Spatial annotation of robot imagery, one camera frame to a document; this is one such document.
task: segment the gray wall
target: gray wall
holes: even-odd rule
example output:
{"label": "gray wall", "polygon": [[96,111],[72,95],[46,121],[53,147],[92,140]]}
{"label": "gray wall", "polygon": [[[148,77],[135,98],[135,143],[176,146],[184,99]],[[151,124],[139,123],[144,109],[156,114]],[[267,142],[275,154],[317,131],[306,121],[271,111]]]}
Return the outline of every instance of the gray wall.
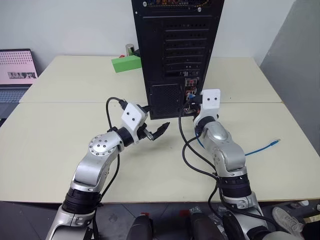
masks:
{"label": "gray wall", "polygon": [[320,154],[319,0],[293,4],[261,69]]}

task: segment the wall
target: wall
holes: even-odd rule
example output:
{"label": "wall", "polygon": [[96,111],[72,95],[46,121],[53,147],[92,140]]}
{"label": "wall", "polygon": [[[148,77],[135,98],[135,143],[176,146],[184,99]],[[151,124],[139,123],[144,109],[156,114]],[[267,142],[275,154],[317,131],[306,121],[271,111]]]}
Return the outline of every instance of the wall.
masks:
{"label": "wall", "polygon": [[[294,0],[225,0],[214,56],[264,59]],[[39,71],[56,55],[138,46],[130,0],[0,0],[0,49],[31,48]]]}
{"label": "wall", "polygon": [[320,155],[319,26],[319,0],[297,0],[261,69]]}

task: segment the laptop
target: laptop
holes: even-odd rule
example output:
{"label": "laptop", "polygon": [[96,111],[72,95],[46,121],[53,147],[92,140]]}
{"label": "laptop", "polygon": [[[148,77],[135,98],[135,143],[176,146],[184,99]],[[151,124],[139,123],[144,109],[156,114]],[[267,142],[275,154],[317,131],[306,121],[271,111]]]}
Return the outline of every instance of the laptop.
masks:
{"label": "laptop", "polygon": [[30,49],[0,50],[0,119],[6,119],[38,78]]}

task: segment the laptop keyboard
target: laptop keyboard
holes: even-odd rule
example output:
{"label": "laptop keyboard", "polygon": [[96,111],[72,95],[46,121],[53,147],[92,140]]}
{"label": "laptop keyboard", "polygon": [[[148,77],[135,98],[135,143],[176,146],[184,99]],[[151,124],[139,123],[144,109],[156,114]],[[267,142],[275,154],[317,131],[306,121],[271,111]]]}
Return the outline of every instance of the laptop keyboard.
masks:
{"label": "laptop keyboard", "polygon": [[18,103],[27,90],[0,90],[0,103]]}

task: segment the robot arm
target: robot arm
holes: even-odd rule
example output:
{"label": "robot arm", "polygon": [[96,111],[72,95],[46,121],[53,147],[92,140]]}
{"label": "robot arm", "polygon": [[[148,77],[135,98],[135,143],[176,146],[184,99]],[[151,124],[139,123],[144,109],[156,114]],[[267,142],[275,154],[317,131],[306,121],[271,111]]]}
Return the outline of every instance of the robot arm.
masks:
{"label": "robot arm", "polygon": [[218,122],[220,90],[201,92],[199,115],[194,120],[195,132],[203,147],[211,154],[219,178],[221,202],[229,212],[223,226],[233,240],[294,240],[285,232],[270,232],[256,195],[251,191],[243,149]]}
{"label": "robot arm", "polygon": [[167,122],[155,133],[149,132],[145,124],[147,111],[147,107],[125,102],[121,116],[122,127],[113,127],[90,141],[88,151],[75,170],[69,191],[57,211],[46,240],[85,239],[92,235],[88,225],[101,201],[100,192],[113,160],[130,144],[138,144],[145,137],[157,139],[169,126]]}

